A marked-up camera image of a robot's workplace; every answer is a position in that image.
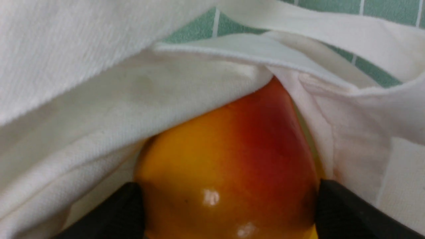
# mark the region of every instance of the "white bag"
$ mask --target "white bag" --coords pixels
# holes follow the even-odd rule
[[[276,0],[223,0],[230,18],[274,32],[149,47],[217,4],[0,7],[0,239],[54,235],[131,180],[128,159],[144,139],[272,75],[306,119],[327,176],[425,235],[425,32]],[[405,83],[383,89],[314,39]]]

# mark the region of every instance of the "mango skin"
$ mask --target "mango skin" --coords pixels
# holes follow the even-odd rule
[[[318,179],[277,79],[161,133],[135,170],[150,239],[308,239]]]

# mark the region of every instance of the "bag strap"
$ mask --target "bag strap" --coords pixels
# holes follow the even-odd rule
[[[399,80],[425,70],[425,31],[382,19],[320,13],[277,0],[235,0],[218,8],[242,25],[310,37],[354,53]]]

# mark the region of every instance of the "black object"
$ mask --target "black object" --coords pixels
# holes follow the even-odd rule
[[[319,239],[425,239],[333,180],[322,180],[316,211]]]
[[[142,190],[129,182],[55,239],[142,239]]]

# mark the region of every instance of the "tiled wall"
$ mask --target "tiled wall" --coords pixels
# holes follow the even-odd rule
[[[380,17],[401,24],[425,28],[425,4],[423,4],[423,1],[424,0],[285,0],[285,2],[297,4],[301,7],[316,11],[348,14],[363,13],[367,16]],[[216,24],[218,23],[216,32],[213,31],[214,22]],[[183,43],[210,38],[215,34],[217,34],[217,36],[223,36],[243,32],[260,34],[263,31],[241,26],[230,20],[224,14],[218,15],[215,9],[211,9],[197,20],[177,31],[166,39],[166,41],[171,43]],[[380,85],[390,87],[399,84],[398,80],[368,61],[353,56],[346,51],[334,47],[331,48],[374,78]]]

